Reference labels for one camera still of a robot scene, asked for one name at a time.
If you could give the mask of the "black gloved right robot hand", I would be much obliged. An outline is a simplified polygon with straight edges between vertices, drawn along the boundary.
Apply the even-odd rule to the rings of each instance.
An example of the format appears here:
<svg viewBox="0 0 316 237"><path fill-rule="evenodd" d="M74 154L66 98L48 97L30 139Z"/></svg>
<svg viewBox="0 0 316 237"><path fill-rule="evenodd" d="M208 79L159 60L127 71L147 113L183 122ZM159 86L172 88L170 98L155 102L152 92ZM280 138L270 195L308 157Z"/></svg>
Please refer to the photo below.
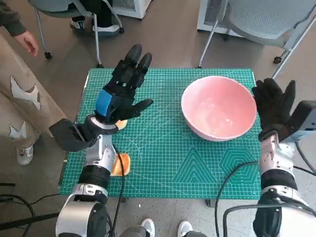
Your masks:
<svg viewBox="0 0 316 237"><path fill-rule="evenodd" d="M285 91L272 78L257 80L252 88L260 117L261 133L259 141L279 133L290 118L290 111L296 95L296 82L291 80Z"/></svg>

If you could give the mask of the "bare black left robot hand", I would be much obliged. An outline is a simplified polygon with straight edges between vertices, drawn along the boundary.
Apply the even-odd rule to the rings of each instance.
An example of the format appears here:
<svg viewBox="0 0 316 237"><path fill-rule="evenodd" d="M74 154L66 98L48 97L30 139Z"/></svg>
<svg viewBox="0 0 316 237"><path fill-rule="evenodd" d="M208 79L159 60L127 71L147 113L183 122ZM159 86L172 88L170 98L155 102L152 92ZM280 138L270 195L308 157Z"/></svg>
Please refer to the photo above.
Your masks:
<svg viewBox="0 0 316 237"><path fill-rule="evenodd" d="M152 61L151 53L140 58L141 53L142 46L134 45L119 61L112 78L102 88L95 106L95 116L99 122L115 124L119 120L139 117L154 102L145 99L134 104L136 89L143 84Z"/></svg>

